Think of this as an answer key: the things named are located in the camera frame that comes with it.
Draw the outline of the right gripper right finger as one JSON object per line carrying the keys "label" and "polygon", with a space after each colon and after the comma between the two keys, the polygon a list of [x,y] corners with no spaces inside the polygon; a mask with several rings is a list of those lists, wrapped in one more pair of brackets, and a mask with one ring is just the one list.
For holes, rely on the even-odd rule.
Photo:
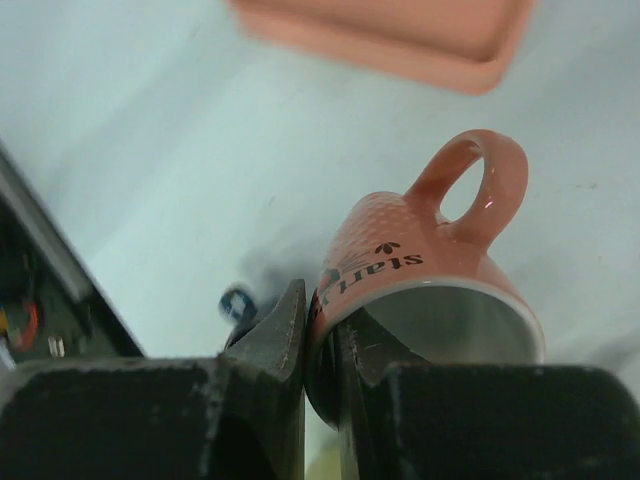
{"label": "right gripper right finger", "polygon": [[432,364],[365,313],[334,351],[346,479],[639,475],[639,407],[605,370]]}

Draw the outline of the pale yellow mug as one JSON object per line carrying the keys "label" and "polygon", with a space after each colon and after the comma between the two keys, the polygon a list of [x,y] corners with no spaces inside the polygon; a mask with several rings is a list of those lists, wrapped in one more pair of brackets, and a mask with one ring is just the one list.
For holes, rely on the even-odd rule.
{"label": "pale yellow mug", "polygon": [[305,472],[306,480],[341,480],[341,450],[337,442],[325,446],[311,461]]}

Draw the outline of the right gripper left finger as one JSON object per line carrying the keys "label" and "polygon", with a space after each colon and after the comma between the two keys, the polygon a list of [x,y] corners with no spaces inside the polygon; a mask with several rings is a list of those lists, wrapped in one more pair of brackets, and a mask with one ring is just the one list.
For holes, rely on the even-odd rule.
{"label": "right gripper left finger", "polygon": [[1,381],[5,479],[300,479],[306,289],[200,358],[26,362]]}

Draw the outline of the terracotta small mug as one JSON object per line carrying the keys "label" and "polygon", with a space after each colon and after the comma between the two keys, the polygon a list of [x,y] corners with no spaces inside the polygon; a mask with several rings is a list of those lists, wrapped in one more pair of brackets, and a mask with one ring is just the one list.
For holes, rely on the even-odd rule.
{"label": "terracotta small mug", "polygon": [[339,418],[333,334],[362,314],[434,363],[539,363],[542,328],[489,249],[518,212],[529,165],[490,130],[449,140],[403,194],[362,198],[332,239],[308,320],[306,390]]}

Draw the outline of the dark blue striped mug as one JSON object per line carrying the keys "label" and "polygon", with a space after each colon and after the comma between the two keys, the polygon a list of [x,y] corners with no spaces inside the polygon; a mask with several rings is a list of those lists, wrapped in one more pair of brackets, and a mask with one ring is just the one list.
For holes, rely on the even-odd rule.
{"label": "dark blue striped mug", "polygon": [[227,288],[219,299],[218,307],[223,317],[237,325],[252,321],[258,313],[252,296],[243,285]]}

